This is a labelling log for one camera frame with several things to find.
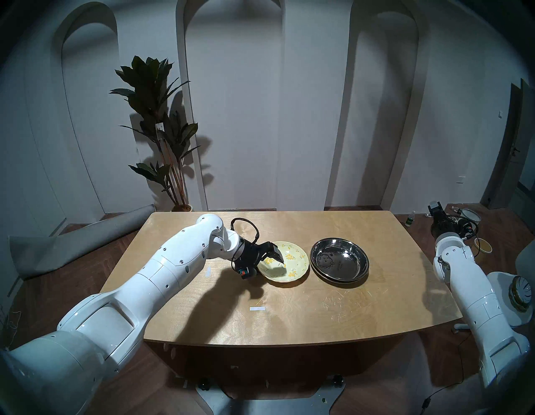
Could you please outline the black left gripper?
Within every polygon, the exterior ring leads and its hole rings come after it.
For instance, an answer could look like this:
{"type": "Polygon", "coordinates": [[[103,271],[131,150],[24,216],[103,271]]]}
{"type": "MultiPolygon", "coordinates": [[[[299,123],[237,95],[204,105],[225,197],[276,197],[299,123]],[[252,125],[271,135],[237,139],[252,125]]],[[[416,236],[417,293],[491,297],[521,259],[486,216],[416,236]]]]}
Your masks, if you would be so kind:
{"type": "Polygon", "coordinates": [[[284,264],[284,256],[275,243],[256,244],[240,239],[238,249],[234,253],[234,271],[236,273],[256,273],[258,264],[267,258],[284,264]]]}

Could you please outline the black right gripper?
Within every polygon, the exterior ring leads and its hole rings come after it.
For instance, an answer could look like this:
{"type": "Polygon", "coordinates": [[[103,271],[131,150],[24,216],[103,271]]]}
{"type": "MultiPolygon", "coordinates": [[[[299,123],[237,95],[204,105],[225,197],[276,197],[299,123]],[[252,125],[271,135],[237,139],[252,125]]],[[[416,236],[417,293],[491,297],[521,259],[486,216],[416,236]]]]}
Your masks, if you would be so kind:
{"type": "Polygon", "coordinates": [[[443,215],[443,207],[438,201],[431,201],[428,205],[429,215],[433,218],[432,236],[438,240],[444,234],[454,234],[464,238],[464,225],[459,225],[462,218],[459,215],[443,215]]]}

